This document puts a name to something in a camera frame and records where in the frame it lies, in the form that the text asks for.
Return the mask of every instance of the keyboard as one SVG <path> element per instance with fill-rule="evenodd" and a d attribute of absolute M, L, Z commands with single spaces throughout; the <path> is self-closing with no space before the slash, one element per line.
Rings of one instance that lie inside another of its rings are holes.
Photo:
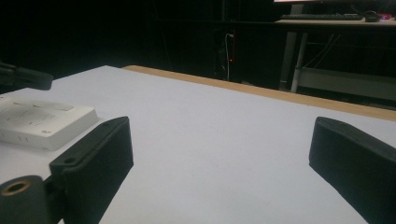
<path fill-rule="evenodd" d="M 361 21 L 363 16 L 357 14 L 292 14 L 283 15 L 280 19 L 294 21 Z"/>

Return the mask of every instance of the dark background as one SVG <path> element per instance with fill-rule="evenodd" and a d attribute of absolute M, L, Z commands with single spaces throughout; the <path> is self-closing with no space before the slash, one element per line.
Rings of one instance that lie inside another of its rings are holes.
<path fill-rule="evenodd" d="M 290 8 L 272 0 L 104 0 L 83 4 L 6 0 L 0 13 L 0 60 L 55 78 L 102 65 L 136 64 L 225 79 L 224 40 L 226 34 L 232 34 L 233 38 L 227 38 L 233 59 L 230 80 L 277 90 L 286 31 L 161 27 L 156 21 L 276 21 L 290 14 Z M 304 8 L 310 13 L 351 12 L 349 5 L 342 4 Z M 342 35 L 318 68 L 396 77 L 394 37 Z M 307 60 L 323 49 L 329 34 L 309 38 Z M 367 49 L 373 45 L 378 48 Z"/>

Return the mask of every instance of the desk leg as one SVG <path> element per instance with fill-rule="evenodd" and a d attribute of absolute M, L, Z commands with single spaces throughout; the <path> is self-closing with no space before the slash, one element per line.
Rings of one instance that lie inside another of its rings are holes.
<path fill-rule="evenodd" d="M 303 36 L 301 38 L 300 51 L 298 53 L 297 64 L 294 68 L 293 81 L 291 82 L 291 90 L 290 90 L 291 92 L 297 92 L 298 82 L 300 79 L 300 72 L 301 72 L 301 68 L 303 66 L 305 44 L 306 44 L 307 37 L 308 37 L 308 34 L 303 33 Z"/>

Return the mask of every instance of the black plastic bracket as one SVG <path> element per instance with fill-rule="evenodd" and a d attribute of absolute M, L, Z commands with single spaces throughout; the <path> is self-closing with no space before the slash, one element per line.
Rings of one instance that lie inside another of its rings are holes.
<path fill-rule="evenodd" d="M 100 124 L 49 164 L 0 186 L 0 223 L 98 223 L 134 165 L 129 119 Z"/>

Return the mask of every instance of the black wall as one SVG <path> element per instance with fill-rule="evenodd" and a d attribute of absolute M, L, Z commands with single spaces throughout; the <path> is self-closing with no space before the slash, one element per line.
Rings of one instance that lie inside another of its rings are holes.
<path fill-rule="evenodd" d="M 129 64 L 223 78 L 223 39 L 233 30 L 163 29 L 155 20 L 274 21 L 289 10 L 290 6 L 275 7 L 272 0 L 6 0 L 0 15 L 0 60 L 55 78 L 101 65 Z M 230 71 L 234 80 L 276 88 L 272 80 L 280 73 L 285 37 L 236 31 Z"/>

